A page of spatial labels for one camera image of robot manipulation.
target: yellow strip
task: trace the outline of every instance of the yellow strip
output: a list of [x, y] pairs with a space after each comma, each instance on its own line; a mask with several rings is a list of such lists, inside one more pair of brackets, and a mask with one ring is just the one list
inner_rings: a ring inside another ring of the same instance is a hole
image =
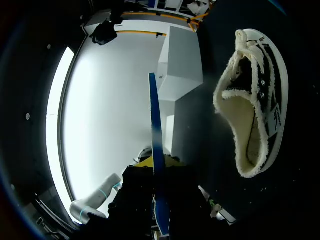
[[199, 15], [199, 16], [192, 17], [190, 19], [191, 20], [195, 20], [195, 19], [202, 18], [202, 17], [208, 16], [208, 15], [209, 15], [209, 13], [205, 13], [205, 14], [202, 14], [202, 15]]
[[[156, 13], [154, 12], [125, 12], [122, 15], [152, 15], [152, 16], [156, 16]], [[172, 18], [172, 19], [179, 19], [182, 21], [187, 21], [188, 19], [183, 18], [183, 17], [178, 17], [178, 16], [172, 16], [172, 15], [168, 15], [168, 14], [160, 14], [161, 17], [166, 17], [166, 18]], [[197, 23], [196, 21], [191, 21], [192, 24], [195, 25], [199, 25], [199, 23]]]
[[153, 32], [153, 31], [116, 31], [118, 34], [153, 34], [157, 35], [158, 32]]
[[192, 29], [192, 31], [195, 33], [196, 31], [194, 30], [194, 27], [190, 23], [188, 25]]
[[[183, 164], [181, 162], [178, 162], [177, 160], [174, 160], [172, 157], [165, 155], [164, 156], [164, 160], [165, 160], [165, 166], [166, 167], [182, 167]], [[153, 157], [149, 157], [148, 159], [144, 160], [143, 162], [140, 162], [136, 165], [134, 165], [135, 167], [148, 167], [148, 168], [153, 168], [154, 167], [154, 159]]]

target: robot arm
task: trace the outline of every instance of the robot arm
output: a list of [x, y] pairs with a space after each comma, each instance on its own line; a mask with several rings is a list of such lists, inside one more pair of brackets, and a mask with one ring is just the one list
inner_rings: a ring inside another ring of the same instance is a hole
[[121, 178], [117, 174], [112, 174], [107, 177], [104, 182], [88, 197], [73, 201], [70, 206], [70, 212], [82, 224], [87, 224], [90, 220], [88, 213], [95, 214], [102, 218], [107, 218], [102, 212], [97, 209], [110, 196], [112, 189], [118, 189], [121, 184]]

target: white cabinet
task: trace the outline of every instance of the white cabinet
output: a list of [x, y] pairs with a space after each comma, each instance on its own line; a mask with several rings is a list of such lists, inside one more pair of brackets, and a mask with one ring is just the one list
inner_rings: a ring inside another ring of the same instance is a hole
[[159, 100], [177, 101], [203, 80], [198, 35], [173, 27], [164, 41], [156, 74]]
[[166, 0], [164, 7], [180, 10], [183, 1], [184, 0]]

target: white wall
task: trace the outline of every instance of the white wall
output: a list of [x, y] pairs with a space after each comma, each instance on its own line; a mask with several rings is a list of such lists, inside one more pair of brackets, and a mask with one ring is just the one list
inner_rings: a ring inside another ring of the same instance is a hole
[[[75, 198], [89, 195], [151, 145], [148, 73], [165, 37], [121, 33], [105, 46], [88, 38], [66, 96], [63, 147]], [[109, 199], [99, 209], [108, 216]]]

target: white object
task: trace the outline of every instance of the white object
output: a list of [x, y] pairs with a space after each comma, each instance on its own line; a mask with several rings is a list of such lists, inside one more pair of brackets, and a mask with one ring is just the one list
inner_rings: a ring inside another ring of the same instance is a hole
[[170, 9], [180, 10], [183, 1], [184, 0], [166, 0], [164, 8], [165, 9], [170, 8]]
[[170, 27], [156, 74], [159, 100], [177, 101], [203, 82], [198, 35]]
[[197, 2], [199, 4], [196, 2], [188, 4], [188, 9], [190, 9], [190, 11], [197, 16], [205, 14], [209, 9], [209, 0], [197, 0]]
[[74, 55], [75, 54], [72, 52], [72, 50], [67, 47], [55, 72], [46, 110], [45, 140], [46, 151], [48, 154], [48, 161], [54, 185], [67, 213], [71, 219], [75, 221], [75, 218], [70, 214], [69, 211], [71, 199], [63, 178], [58, 150], [58, 114], [60, 99], [66, 76]]
[[90, 220], [88, 213], [95, 214], [102, 218], [107, 218], [97, 209], [107, 200], [111, 194], [111, 190], [115, 188], [118, 191], [118, 184], [121, 178], [117, 174], [107, 177], [104, 182], [90, 196], [73, 201], [70, 206], [70, 212], [82, 224], [87, 224]]
[[[272, 55], [269, 54], [274, 55], [276, 62], [272, 62], [270, 57]], [[239, 86], [239, 81], [245, 81], [240, 78], [243, 74], [240, 64], [243, 63], [241, 62], [243, 59], [248, 59], [251, 64], [250, 91], [243, 82], [241, 88], [233, 87]], [[279, 69], [279, 79], [275, 79], [274, 66]], [[275, 116], [280, 118], [281, 126], [277, 130], [274, 144], [270, 145], [265, 125], [268, 115], [272, 113], [271, 101], [277, 102], [274, 94], [275, 81], [281, 82], [281, 89], [278, 89], [282, 95], [281, 114]], [[213, 103], [217, 112], [232, 128], [236, 167], [242, 177], [252, 178], [266, 171], [276, 160], [284, 133], [288, 94], [289, 80], [286, 65], [273, 42], [256, 30], [237, 30], [235, 53], [216, 87]]]

